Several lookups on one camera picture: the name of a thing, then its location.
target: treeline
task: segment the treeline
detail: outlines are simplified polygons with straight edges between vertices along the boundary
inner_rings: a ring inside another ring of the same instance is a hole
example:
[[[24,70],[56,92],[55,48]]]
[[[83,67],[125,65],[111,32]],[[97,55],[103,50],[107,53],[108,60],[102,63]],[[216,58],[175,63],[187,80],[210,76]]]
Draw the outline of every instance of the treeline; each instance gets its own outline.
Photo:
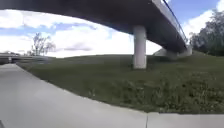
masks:
[[[214,10],[211,21],[206,23],[200,33],[192,35],[190,43],[194,50],[224,56],[224,12]]]

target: concrete pillar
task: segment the concrete pillar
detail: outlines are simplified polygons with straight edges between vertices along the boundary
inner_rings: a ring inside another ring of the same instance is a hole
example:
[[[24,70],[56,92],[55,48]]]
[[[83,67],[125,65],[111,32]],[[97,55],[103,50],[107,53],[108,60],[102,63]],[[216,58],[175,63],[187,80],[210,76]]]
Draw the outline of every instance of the concrete pillar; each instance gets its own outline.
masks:
[[[143,26],[134,27],[134,69],[146,69],[146,30]]]

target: bridge railing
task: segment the bridge railing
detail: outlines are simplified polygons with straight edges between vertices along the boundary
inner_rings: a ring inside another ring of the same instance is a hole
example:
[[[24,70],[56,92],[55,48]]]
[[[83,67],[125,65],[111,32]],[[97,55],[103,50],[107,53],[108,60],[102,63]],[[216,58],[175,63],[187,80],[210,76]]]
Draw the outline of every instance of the bridge railing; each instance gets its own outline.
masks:
[[[154,4],[157,5],[157,7],[160,9],[160,11],[169,19],[169,21],[172,23],[172,25],[176,28],[182,39],[185,41],[185,43],[188,42],[188,39],[177,19],[174,12],[168,5],[168,3],[165,0],[152,0]]]

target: concrete sidewalk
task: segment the concrete sidewalk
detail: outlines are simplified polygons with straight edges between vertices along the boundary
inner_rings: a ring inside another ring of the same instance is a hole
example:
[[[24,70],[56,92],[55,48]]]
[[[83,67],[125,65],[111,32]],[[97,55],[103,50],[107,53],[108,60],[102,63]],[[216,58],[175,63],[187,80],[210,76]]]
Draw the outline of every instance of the concrete sidewalk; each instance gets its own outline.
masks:
[[[144,113],[74,95],[16,65],[0,66],[5,128],[223,128],[224,116]]]

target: grass field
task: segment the grass field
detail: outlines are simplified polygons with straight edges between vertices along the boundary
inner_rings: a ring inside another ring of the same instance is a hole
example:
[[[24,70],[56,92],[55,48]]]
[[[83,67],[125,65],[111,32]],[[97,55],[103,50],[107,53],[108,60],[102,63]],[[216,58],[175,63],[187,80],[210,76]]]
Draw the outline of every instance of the grass field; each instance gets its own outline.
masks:
[[[224,113],[221,57],[194,53],[168,61],[148,56],[147,70],[133,70],[130,55],[73,57],[20,66],[60,88],[117,106],[146,112]]]

